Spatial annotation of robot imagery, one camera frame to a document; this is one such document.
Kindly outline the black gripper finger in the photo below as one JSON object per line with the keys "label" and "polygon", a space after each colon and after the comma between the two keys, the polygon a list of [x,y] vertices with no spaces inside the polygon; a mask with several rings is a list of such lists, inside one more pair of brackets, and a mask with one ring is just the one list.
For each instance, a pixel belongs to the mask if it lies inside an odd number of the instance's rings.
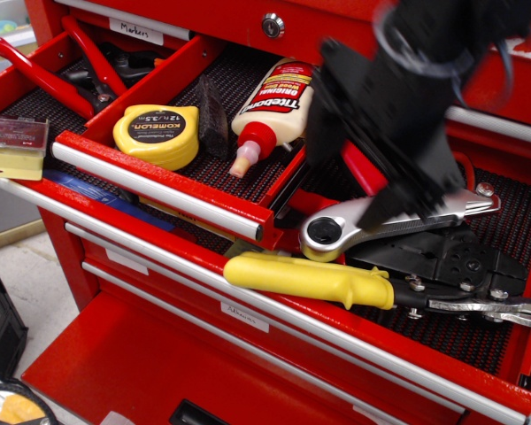
{"label": "black gripper finger", "polygon": [[306,129],[306,159],[311,167],[321,166],[338,155],[346,139],[342,107],[320,79],[312,81],[312,102]]}
{"label": "black gripper finger", "polygon": [[418,197],[416,190],[406,183],[390,183],[371,198],[371,203],[358,219],[357,226],[373,230],[403,213],[426,217],[429,215],[429,205],[424,197]]}

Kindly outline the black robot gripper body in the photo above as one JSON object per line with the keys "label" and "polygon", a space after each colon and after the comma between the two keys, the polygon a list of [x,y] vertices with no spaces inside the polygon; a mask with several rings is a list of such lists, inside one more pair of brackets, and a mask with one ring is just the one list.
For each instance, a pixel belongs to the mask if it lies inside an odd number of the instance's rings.
{"label": "black robot gripper body", "polygon": [[377,35],[373,58],[324,41],[313,79],[342,107],[342,148],[352,143],[382,171],[386,186],[406,183],[433,213],[463,185],[443,123],[472,74],[473,44],[454,26],[380,26]]}

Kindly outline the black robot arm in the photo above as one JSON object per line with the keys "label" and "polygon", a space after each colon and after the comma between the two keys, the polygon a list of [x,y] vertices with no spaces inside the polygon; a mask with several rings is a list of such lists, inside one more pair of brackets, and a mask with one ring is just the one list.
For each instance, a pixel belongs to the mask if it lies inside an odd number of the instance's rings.
{"label": "black robot arm", "polygon": [[351,142],[380,168],[387,185],[359,215],[359,227],[400,213],[428,219],[463,186],[445,113],[487,50],[503,49],[530,27],[531,1],[401,1],[375,22],[373,58],[335,40],[322,44],[306,156],[319,166]]}

